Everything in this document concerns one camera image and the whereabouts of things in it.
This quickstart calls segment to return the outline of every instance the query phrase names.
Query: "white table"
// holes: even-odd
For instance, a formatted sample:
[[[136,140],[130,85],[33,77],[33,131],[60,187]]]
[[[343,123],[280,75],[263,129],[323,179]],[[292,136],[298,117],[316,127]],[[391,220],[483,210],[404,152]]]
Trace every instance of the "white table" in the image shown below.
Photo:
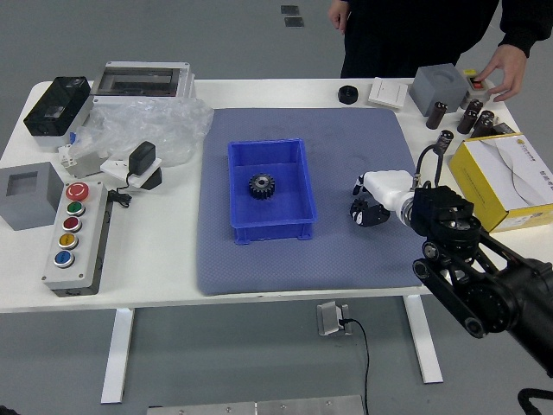
[[[409,84],[412,80],[399,81]],[[359,100],[352,106],[369,106],[367,98],[372,80],[196,80],[195,90],[199,99],[215,109],[328,108],[346,106],[337,100],[338,89],[346,83],[359,90]],[[57,155],[42,150],[22,122],[48,86],[49,82],[42,82],[30,92],[0,160],[0,168],[50,161],[62,180],[74,181],[58,163]],[[516,130],[517,126],[504,104],[490,103],[486,108],[494,111],[502,121]],[[426,128],[425,118],[409,95],[405,107],[396,111],[396,114],[416,162],[420,152],[435,142],[439,130]],[[462,110],[447,114],[440,130],[456,132],[461,114]],[[446,153],[446,160],[464,138],[455,135],[457,137]],[[434,169],[433,162],[425,160],[423,179],[432,179]],[[190,163],[164,169],[162,186],[149,192],[131,191],[133,201],[129,209],[114,206],[100,291],[95,296],[59,298],[42,283],[41,274],[53,227],[15,232],[0,218],[0,312],[117,309],[106,371],[105,396],[102,398],[102,402],[117,402],[120,401],[123,388],[134,308],[403,296],[423,378],[426,382],[442,381],[419,297],[429,291],[422,286],[204,296],[196,286],[195,267],[200,172],[201,150]],[[108,188],[120,185],[120,182],[103,174],[94,176],[93,180],[101,180]],[[447,168],[442,172],[441,183],[459,192]],[[178,213],[170,215],[170,219],[162,209],[166,204],[179,206]],[[553,259],[548,247],[540,243],[553,240],[553,226],[498,233],[496,236],[523,256],[542,261]],[[163,255],[152,254],[160,252],[161,248]]]

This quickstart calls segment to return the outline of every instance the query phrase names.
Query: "black clothing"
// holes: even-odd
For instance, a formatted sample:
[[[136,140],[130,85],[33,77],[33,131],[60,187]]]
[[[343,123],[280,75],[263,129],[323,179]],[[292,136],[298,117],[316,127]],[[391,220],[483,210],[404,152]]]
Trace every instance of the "black clothing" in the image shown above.
[[[342,78],[413,77],[422,66],[455,64],[478,43],[499,0],[350,0]],[[553,25],[553,0],[503,0],[500,28],[530,55]]]

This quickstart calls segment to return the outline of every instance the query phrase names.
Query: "hand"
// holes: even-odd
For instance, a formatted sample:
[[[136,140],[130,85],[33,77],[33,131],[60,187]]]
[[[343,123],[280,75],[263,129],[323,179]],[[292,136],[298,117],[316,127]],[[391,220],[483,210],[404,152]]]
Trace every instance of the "hand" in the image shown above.
[[[512,45],[501,45],[487,64],[487,67],[475,78],[484,80],[496,69],[503,69],[503,82],[490,89],[490,93],[499,93],[494,102],[505,101],[518,94],[522,88],[522,79],[526,69],[526,55],[522,50]]]
[[[328,18],[335,29],[343,35],[346,33],[347,16],[349,15],[349,3],[341,0],[332,0],[328,9]]]

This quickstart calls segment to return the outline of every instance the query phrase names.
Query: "gray box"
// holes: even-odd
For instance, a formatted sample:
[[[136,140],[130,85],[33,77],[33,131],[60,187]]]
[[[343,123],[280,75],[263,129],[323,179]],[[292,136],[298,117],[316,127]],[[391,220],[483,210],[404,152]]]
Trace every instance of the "gray box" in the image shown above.
[[[50,162],[0,169],[0,216],[14,231],[52,225],[62,191]]]
[[[448,105],[446,112],[456,112],[468,90],[467,81],[451,64],[419,67],[410,95],[424,117],[428,117],[436,102]]]

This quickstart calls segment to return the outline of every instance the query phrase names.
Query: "yellow box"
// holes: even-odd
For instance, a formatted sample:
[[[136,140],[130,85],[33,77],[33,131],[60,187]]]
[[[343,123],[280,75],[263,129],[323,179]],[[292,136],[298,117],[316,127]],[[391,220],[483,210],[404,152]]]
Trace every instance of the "yellow box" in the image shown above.
[[[524,135],[469,138],[449,168],[487,231],[553,222],[553,174]]]

